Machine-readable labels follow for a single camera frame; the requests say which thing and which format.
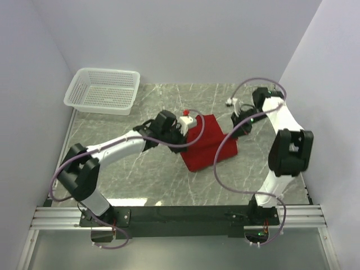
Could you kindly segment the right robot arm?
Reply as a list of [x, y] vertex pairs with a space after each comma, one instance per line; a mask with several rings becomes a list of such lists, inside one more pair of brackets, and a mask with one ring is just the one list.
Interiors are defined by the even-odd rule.
[[252, 97], [253, 104], [248, 110], [243, 110], [239, 100], [233, 97], [226, 105], [233, 107], [231, 120], [235, 131], [231, 137], [250, 133], [252, 125], [264, 118], [269, 119], [276, 133], [268, 155], [269, 172], [247, 209], [248, 221], [261, 224], [274, 217], [277, 199], [282, 197], [288, 184], [307, 170], [314, 134], [294, 119], [281, 91], [258, 87]]

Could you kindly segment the white plastic basket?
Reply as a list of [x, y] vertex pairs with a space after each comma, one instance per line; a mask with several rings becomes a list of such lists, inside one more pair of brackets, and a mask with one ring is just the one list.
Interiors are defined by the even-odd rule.
[[137, 71], [81, 68], [65, 93], [64, 104], [83, 113], [127, 116], [136, 99], [140, 78]]

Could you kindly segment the red t shirt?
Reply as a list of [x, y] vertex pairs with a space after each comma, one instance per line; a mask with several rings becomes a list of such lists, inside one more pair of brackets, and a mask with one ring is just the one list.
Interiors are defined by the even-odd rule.
[[[188, 131], [187, 143], [195, 140], [202, 129], [200, 116], [195, 119], [197, 126]], [[205, 129], [201, 138], [181, 153], [186, 167], [191, 172], [197, 172], [213, 165], [216, 151], [227, 135], [223, 133], [214, 115], [204, 115], [204, 119]], [[237, 139], [229, 138], [222, 147], [217, 161], [232, 158], [237, 154]]]

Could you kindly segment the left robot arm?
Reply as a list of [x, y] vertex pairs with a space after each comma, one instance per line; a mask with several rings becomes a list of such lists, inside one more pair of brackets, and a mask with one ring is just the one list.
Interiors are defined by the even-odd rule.
[[197, 126], [197, 120], [185, 115], [176, 117], [163, 110], [155, 119], [134, 127], [123, 136], [110, 141], [84, 147], [77, 143], [68, 151], [63, 162], [86, 153], [73, 160], [58, 174], [57, 179], [79, 203], [93, 212], [92, 219], [99, 226], [116, 225], [115, 210], [97, 188], [100, 170], [129, 155], [140, 154], [158, 146], [158, 142], [144, 140], [154, 138], [172, 145], [187, 143], [188, 131]]

